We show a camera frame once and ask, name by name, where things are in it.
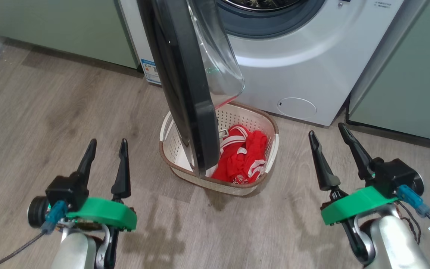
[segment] green bracket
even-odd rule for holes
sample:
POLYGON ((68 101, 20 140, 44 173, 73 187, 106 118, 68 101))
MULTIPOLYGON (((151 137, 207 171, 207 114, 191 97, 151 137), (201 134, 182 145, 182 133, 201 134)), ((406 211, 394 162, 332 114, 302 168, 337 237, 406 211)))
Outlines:
POLYGON ((129 232, 135 230, 137 225, 137 215, 128 206, 96 197, 87 198, 79 211, 69 212, 66 217, 70 219, 82 218, 129 232))
POLYGON ((393 203, 397 199, 386 199, 373 186, 365 187, 333 202, 321 210, 321 216, 324 224, 332 225, 384 204, 393 203))

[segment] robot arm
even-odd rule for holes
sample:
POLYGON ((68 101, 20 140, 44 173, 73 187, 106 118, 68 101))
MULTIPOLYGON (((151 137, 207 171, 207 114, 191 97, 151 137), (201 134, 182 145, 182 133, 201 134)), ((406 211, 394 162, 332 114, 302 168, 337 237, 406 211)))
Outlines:
POLYGON ((333 175, 315 133, 309 141, 320 190, 330 191, 330 201, 321 206, 324 223, 343 225, 356 259, 369 269, 429 268, 411 232, 401 221, 393 205, 396 191, 408 186, 422 195, 424 185, 415 170, 401 160, 384 162, 372 159, 344 124, 339 124, 343 140, 349 145, 358 176, 366 187, 348 195, 339 188, 339 178, 333 175), (360 225, 359 220, 373 214, 379 218, 360 225))
POLYGON ((33 228, 44 228, 51 209, 59 201, 68 205, 64 218, 56 221, 62 239, 51 269, 113 269, 119 232, 136 228, 136 213, 122 201, 131 195, 127 140, 121 143, 121 162, 111 188, 111 201, 88 196, 88 177, 96 146, 93 139, 77 171, 69 177, 56 177, 46 189, 46 196, 34 198, 29 205, 28 221, 33 228), (94 231, 103 232, 104 238, 87 234, 94 231))

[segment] baseboard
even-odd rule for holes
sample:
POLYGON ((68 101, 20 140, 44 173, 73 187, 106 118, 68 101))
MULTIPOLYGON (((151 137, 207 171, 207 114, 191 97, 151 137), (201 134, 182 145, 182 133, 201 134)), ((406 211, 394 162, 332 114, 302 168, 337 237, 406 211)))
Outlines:
POLYGON ((394 131, 394 130, 390 130, 390 129, 386 129, 378 126, 372 126, 372 125, 360 123, 357 121, 351 121, 349 119, 348 109, 349 107, 346 108, 345 121, 347 124, 349 124, 349 129, 353 131, 368 133, 374 136, 381 136, 384 138, 389 138, 389 139, 398 140, 401 142, 411 143, 413 145, 423 146, 425 148, 430 148, 430 138, 415 136, 413 134, 394 131))

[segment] basket rim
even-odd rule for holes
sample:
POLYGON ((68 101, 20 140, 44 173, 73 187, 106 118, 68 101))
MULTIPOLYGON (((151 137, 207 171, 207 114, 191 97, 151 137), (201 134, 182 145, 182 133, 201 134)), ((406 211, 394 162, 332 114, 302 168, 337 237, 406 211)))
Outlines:
POLYGON ((279 135, 279 133, 278 133, 278 124, 276 123, 276 121, 273 120, 273 118, 268 113, 266 113, 266 112, 264 112, 262 110, 256 109, 254 107, 247 106, 247 105, 241 104, 239 102, 235 102, 235 101, 229 102, 228 105, 241 107, 241 108, 250 110, 251 112, 254 112, 256 114, 261 114, 263 117, 265 117, 266 119, 268 119, 268 121, 270 121, 271 125, 273 125, 273 128, 275 129, 275 133, 277 135, 279 135))
MULTIPOLYGON (((216 189, 212 189, 212 188, 210 188, 210 187, 205 187, 205 186, 202 186, 202 185, 198 185, 198 184, 196 184, 196 183, 194 183, 194 182, 190 181, 189 179, 186 179, 186 178, 184 178, 184 177, 181 177, 179 174, 177 174, 177 173, 174 171, 174 169, 173 169, 172 167, 170 168, 170 172, 172 172, 172 174, 174 174, 174 175, 175 175, 176 177, 178 177, 179 179, 182 179, 182 180, 184 180, 184 181, 186 181, 186 182, 189 182, 190 184, 197 185, 197 186, 199 186, 200 188, 210 189, 210 190, 212 190, 212 191, 218 191, 218 190, 216 190, 216 189)), ((217 180, 217 182, 215 182, 215 184, 218 184, 218 185, 225 185, 225 184, 220 184, 219 182, 222 182, 222 181, 217 180)), ((234 188, 235 188, 236 190, 233 190, 233 191, 242 191, 242 190, 246 189, 246 188, 237 188, 237 187, 234 187, 234 188)), ((230 195, 234 195, 234 196, 245 196, 245 195, 248 195, 248 194, 250 194, 251 192, 253 192, 255 189, 256 189, 256 186, 252 186, 251 188, 247 188, 247 190, 249 190, 249 192, 248 192, 247 194, 231 194, 231 193, 229 193, 229 192, 225 192, 225 191, 218 191, 218 192, 221 192, 221 193, 223 193, 223 194, 230 194, 230 195)))
MULTIPOLYGON (((268 121, 270 121, 270 123, 271 123, 271 124, 272 124, 272 126, 273 126, 273 129, 275 130, 275 135, 278 135, 278 125, 277 125, 277 124, 276 124, 276 122, 273 120, 273 118, 271 118, 271 117, 270 117, 270 115, 268 115, 268 113, 266 113, 266 112, 264 112, 264 111, 261 111, 261 110, 259 110, 259 109, 256 109, 256 108, 253 108, 253 107, 250 107, 250 106, 244 105, 244 104, 240 104, 240 103, 238 103, 238 102, 234 102, 234 101, 229 102, 229 103, 228 103, 228 105, 237 106, 237 107, 240 107, 240 108, 243 108, 243 109, 247 109, 247 110, 249 110, 249 111, 251 111, 251 112, 254 112, 254 113, 257 113, 257 114, 261 114, 263 117, 265 117, 266 119, 268 119, 268 121)), ((164 162, 165 162, 165 163, 166 163, 170 168, 172 168, 172 169, 176 169, 176 170, 179 170, 179 171, 181 171, 181 172, 183 172, 183 173, 185 173, 185 174, 188 174, 189 176, 196 177, 196 175, 194 174, 194 172, 189 171, 189 170, 186 170, 185 168, 182 168, 182 167, 180 167, 180 166, 178 166, 178 165, 176 165, 176 164, 172 163, 172 162, 171 162, 171 161, 170 161, 170 160, 165 156, 165 153, 164 153, 164 151, 163 151, 163 141, 159 141, 159 152, 160 152, 160 156, 162 157, 162 159, 164 160, 164 162)), ((258 184, 261 184, 262 182, 264 182, 264 181, 265 181, 265 179, 266 179, 267 177, 268 177, 268 174, 264 172, 264 173, 262 173, 262 174, 260 175, 260 177, 258 178, 258 180, 256 180, 256 181, 255 181, 255 182, 253 182, 253 183, 246 184, 246 185, 234 184, 234 183, 231 183, 231 182, 224 182, 224 181, 221 181, 221 180, 218 180, 218 179, 213 179, 213 178, 211 178, 211 177, 205 177, 205 176, 203 176, 201 179, 206 180, 206 181, 208 181, 208 182, 215 183, 215 184, 225 185, 225 186, 233 187, 233 188, 237 188, 237 189, 249 189, 249 188, 252 188, 252 187, 257 186, 258 184)))
MULTIPOLYGON (((189 176, 196 177, 194 172, 186 170, 185 168, 182 168, 182 167, 172 163, 171 161, 169 161, 169 159, 165 156, 165 154, 163 152, 163 142, 162 141, 159 141, 159 152, 160 152, 160 155, 162 156, 162 159, 164 160, 164 162, 167 165, 169 165, 170 168, 179 170, 180 172, 183 172, 189 176)), ((230 182, 224 182, 224 181, 221 181, 218 179, 212 179, 211 177, 205 177, 205 176, 203 176, 201 179, 206 180, 208 182, 218 184, 218 185, 225 185, 225 186, 229 186, 229 187, 233 187, 233 188, 237 188, 237 189, 249 189, 249 188, 252 188, 252 187, 260 184, 261 182, 264 182, 265 179, 267 178, 267 176, 268 176, 267 173, 262 173, 260 175, 260 177, 258 178, 258 180, 256 180, 253 183, 245 184, 245 185, 240 185, 240 184, 235 184, 235 183, 230 183, 230 182)))

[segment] clothes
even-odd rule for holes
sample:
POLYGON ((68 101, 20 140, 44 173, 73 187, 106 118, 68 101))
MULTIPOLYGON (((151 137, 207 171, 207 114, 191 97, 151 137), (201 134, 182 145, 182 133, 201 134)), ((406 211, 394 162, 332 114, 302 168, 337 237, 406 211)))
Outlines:
POLYGON ((261 131, 251 133, 238 124, 228 130, 220 144, 220 161, 212 178, 235 184, 250 184, 264 172, 267 137, 261 131))

